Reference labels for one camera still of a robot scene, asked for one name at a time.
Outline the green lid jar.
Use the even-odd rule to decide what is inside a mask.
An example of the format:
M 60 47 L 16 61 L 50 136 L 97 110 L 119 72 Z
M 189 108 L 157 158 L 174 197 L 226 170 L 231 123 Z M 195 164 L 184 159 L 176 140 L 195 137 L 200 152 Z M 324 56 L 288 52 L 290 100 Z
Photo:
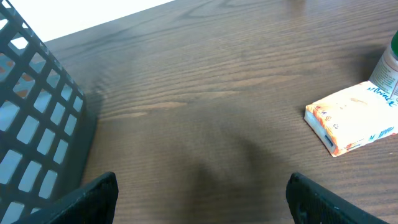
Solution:
M 369 79 L 394 101 L 397 101 L 397 36 L 396 32 Z

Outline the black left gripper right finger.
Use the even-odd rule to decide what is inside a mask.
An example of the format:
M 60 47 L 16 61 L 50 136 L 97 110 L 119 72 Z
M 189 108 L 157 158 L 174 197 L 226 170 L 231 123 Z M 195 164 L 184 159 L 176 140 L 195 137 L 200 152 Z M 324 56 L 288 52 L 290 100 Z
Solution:
M 386 224 L 298 172 L 290 176 L 285 193 L 295 223 Z

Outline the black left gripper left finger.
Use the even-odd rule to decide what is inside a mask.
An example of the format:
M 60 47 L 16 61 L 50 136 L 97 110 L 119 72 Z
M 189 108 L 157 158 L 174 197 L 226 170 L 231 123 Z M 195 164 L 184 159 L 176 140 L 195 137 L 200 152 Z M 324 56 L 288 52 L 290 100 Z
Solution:
M 118 193 L 116 174 L 106 172 L 49 207 L 21 218 L 16 223 L 110 224 L 114 220 Z

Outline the orange snack packet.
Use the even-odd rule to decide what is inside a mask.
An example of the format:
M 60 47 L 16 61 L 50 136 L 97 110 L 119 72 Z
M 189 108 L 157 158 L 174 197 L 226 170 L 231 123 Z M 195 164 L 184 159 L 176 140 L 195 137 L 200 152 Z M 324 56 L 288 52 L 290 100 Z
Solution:
M 366 81 L 307 105 L 304 120 L 338 157 L 397 134 L 397 97 Z

